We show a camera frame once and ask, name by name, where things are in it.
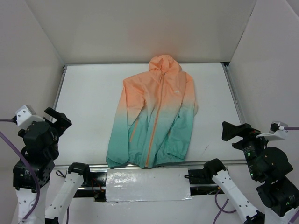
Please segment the orange and teal hooded jacket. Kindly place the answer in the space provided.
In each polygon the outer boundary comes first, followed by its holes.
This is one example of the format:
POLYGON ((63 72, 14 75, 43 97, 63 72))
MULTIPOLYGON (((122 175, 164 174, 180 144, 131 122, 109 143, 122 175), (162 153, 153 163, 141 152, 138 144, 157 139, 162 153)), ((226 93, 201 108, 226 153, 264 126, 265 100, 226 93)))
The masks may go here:
POLYGON ((192 76, 169 55, 152 58, 148 71, 123 80, 107 165, 153 168, 184 162, 197 108, 192 76))

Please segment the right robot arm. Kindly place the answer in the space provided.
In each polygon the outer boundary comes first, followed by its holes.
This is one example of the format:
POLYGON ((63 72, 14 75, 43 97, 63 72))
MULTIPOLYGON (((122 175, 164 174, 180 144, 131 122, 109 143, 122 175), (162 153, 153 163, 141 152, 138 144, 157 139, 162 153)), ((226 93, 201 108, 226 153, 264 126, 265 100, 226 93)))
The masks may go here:
POLYGON ((259 182, 256 191, 265 206, 260 212, 240 191, 219 159, 204 164, 203 177, 216 183, 228 198, 244 224, 293 224, 299 217, 299 190, 287 178, 293 167, 281 149, 270 147, 270 141, 285 140, 289 131, 298 127, 283 122, 272 122, 268 133, 250 124, 222 123, 222 140, 234 137, 241 140, 232 147, 243 152, 252 180, 259 182))

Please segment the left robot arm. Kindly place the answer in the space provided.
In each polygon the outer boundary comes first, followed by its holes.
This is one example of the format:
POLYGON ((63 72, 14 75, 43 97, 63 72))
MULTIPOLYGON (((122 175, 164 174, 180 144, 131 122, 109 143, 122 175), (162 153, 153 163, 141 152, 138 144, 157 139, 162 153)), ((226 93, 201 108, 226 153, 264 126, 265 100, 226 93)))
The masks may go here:
POLYGON ((29 105, 23 105, 14 117, 25 144, 13 169, 20 224, 61 224, 78 188, 92 180, 89 165, 72 163, 53 202, 45 205, 54 160, 59 156, 59 137, 72 125, 65 114, 50 107, 45 113, 55 122, 38 116, 29 105))

